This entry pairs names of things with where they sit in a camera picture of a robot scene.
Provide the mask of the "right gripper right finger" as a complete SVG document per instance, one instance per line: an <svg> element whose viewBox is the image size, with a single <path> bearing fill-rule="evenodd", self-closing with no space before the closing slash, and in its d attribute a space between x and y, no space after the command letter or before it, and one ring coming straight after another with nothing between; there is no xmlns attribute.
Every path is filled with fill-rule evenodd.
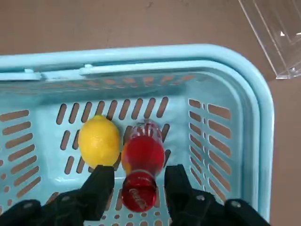
<svg viewBox="0 0 301 226"><path fill-rule="evenodd" d="M211 193L192 188L183 165L167 166L164 182L173 226L269 226L241 199L220 204Z"/></svg>

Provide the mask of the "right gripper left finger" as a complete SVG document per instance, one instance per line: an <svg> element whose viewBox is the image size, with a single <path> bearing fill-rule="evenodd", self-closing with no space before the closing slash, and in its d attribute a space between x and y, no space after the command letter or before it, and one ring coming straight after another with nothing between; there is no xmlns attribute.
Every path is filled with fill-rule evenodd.
<svg viewBox="0 0 301 226"><path fill-rule="evenodd" d="M29 199L13 205L0 217L2 226L82 226L99 221L114 188L114 168L98 165L80 189L60 193L41 205Z"/></svg>

